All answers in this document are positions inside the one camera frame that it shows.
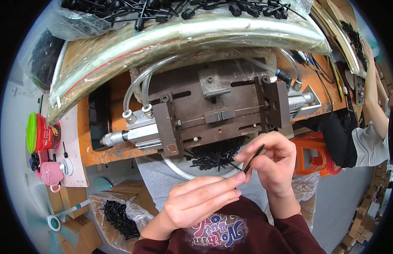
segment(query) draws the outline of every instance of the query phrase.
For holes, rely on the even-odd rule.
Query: fan blade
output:
[[[28,226],[35,231],[48,231],[50,228],[47,224],[47,219],[33,213],[31,210],[26,209],[26,218]]]
[[[61,250],[61,247],[58,244],[57,232],[50,231],[50,237],[51,237],[51,241],[50,241],[51,254],[63,254],[63,251]]]
[[[59,232],[68,241],[68,244],[70,244],[72,248],[75,248],[78,245],[78,232],[72,232],[67,227],[63,227],[62,225]]]
[[[42,180],[26,176],[26,185],[38,213],[45,217],[53,215],[47,187]]]

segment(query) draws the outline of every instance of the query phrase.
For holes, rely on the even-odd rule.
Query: white wall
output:
[[[0,121],[0,144],[6,186],[11,198],[11,204],[15,207],[23,227],[27,231],[33,244],[40,253],[48,253],[43,250],[43,244],[39,239],[47,236],[47,231],[34,231],[29,228],[26,220],[26,208],[33,209],[33,202],[27,192],[26,178],[30,184],[38,183],[34,172],[26,163],[26,126],[29,114],[38,111],[37,99],[14,92],[14,87],[7,86],[5,90],[3,108]]]

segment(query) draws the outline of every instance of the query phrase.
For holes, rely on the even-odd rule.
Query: black pants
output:
[[[356,127],[356,117],[351,115],[351,123],[347,131],[343,128],[338,115],[332,114],[326,120],[315,124],[312,119],[303,123],[305,127],[322,132],[326,147],[336,165],[341,167],[354,167],[357,161],[357,151],[353,143],[352,130]]]

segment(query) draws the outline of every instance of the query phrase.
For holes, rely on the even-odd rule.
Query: maroon sweatshirt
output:
[[[301,215],[274,219],[274,224],[268,223],[259,206],[241,196],[198,225],[177,229],[170,240],[137,241],[133,254],[326,254]]]

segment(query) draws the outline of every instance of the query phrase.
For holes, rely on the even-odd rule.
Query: plastic bag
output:
[[[137,229],[141,233],[154,216],[138,204],[133,203],[134,199],[135,196],[126,201],[126,215],[129,219],[136,222]]]
[[[315,214],[316,205],[316,188],[321,178],[319,172],[314,172],[309,175],[301,176],[291,181],[292,189],[294,190],[295,198],[298,200],[301,206],[301,213],[304,217],[309,230],[313,230],[313,216]],[[274,226],[274,219],[270,212],[270,206],[267,206],[264,210],[267,215],[269,224]]]
[[[49,93],[53,73],[64,41],[47,29],[49,7],[37,18],[27,34],[16,61],[23,71],[23,85],[34,84],[42,93]]]
[[[146,210],[140,206],[132,203],[136,196],[128,199],[123,194],[101,191],[89,196],[89,202],[91,204],[92,213],[95,217],[95,221],[99,226],[103,236],[105,237],[108,244],[115,249],[130,252],[133,250],[134,243],[138,240],[138,237],[125,240],[125,237],[120,235],[119,231],[116,230],[110,222],[106,221],[106,216],[104,215],[102,209],[105,206],[107,200],[116,201],[121,204],[126,204],[126,213],[128,214],[128,207],[130,219],[136,222],[139,232],[141,232],[144,226],[153,218]]]
[[[282,0],[281,3],[291,4],[291,9],[305,17],[311,12],[313,0]]]
[[[280,47],[329,54],[326,37],[315,22],[291,13],[291,19],[234,17],[202,12],[192,19],[172,18],[167,23],[146,23],[134,33],[133,24],[101,37],[73,41],[58,81],[49,97],[47,120],[57,122],[82,98],[116,75],[153,64],[173,54],[212,48]]]
[[[90,13],[61,7],[62,0],[53,0],[47,13],[47,28],[53,36],[66,41],[92,38],[111,30],[111,23]]]

